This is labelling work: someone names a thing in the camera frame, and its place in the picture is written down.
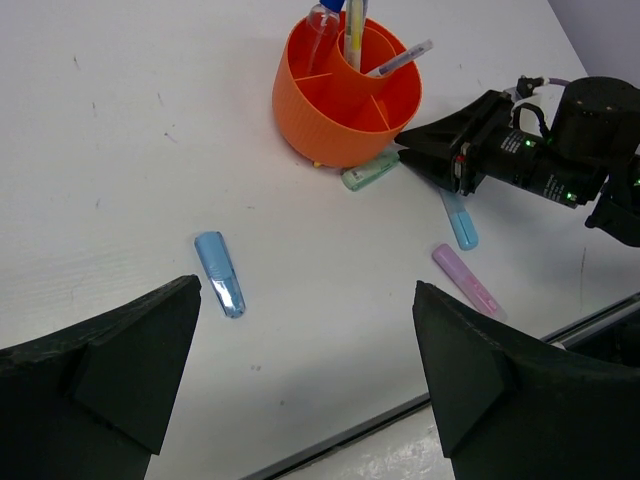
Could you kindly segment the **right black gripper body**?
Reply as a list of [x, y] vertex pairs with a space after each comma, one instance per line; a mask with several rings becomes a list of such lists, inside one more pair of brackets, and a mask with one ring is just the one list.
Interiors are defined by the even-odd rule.
[[576, 208], [639, 206], [639, 90], [609, 77], [566, 82], [549, 135], [524, 111], [521, 129], [495, 120], [472, 141], [449, 150], [458, 192], [469, 195], [485, 177]]

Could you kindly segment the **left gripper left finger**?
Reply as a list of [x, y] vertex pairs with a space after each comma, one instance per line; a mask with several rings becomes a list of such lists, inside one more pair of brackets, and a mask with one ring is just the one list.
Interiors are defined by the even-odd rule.
[[197, 276], [181, 276], [2, 349], [2, 478], [144, 478], [168, 429], [200, 291]]

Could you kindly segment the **yellow thin highlighter pen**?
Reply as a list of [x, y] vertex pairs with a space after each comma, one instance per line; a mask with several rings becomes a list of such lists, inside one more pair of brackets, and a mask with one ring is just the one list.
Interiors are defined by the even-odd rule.
[[343, 55], [356, 71], [361, 70], [361, 52], [368, 0], [347, 0]]

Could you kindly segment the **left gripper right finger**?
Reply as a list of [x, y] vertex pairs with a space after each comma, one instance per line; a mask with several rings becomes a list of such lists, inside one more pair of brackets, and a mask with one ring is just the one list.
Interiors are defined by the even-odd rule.
[[458, 479], [635, 479], [639, 299], [545, 339], [418, 282], [412, 308], [443, 455]]

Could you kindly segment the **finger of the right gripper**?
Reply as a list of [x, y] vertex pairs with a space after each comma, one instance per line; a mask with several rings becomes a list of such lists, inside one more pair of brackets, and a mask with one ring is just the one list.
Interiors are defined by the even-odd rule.
[[488, 90], [461, 110], [427, 125], [404, 130], [394, 141], [412, 150], [457, 150], [492, 122], [508, 122], [510, 95]]
[[458, 180], [452, 173], [451, 162], [412, 149], [398, 152], [400, 162], [422, 179], [445, 191], [457, 193]]

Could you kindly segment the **grey purple pen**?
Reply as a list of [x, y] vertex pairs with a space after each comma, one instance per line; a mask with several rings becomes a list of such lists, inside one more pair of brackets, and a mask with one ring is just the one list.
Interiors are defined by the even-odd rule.
[[409, 63], [415, 61], [422, 55], [426, 54], [433, 47], [434, 47], [433, 41], [431, 39], [427, 39], [426, 41], [421, 42], [417, 45], [414, 45], [413, 47], [391, 58], [387, 62], [370, 70], [367, 73], [367, 76], [372, 78], [381, 78], [381, 77], [388, 76], [393, 72], [395, 72], [396, 70], [404, 67], [405, 65], [408, 65]]

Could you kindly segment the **grey thin pen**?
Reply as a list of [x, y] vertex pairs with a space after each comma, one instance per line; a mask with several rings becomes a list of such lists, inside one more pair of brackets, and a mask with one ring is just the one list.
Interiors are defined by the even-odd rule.
[[311, 75], [331, 49], [340, 25], [344, 2], [321, 0], [314, 5], [306, 18], [306, 74]]

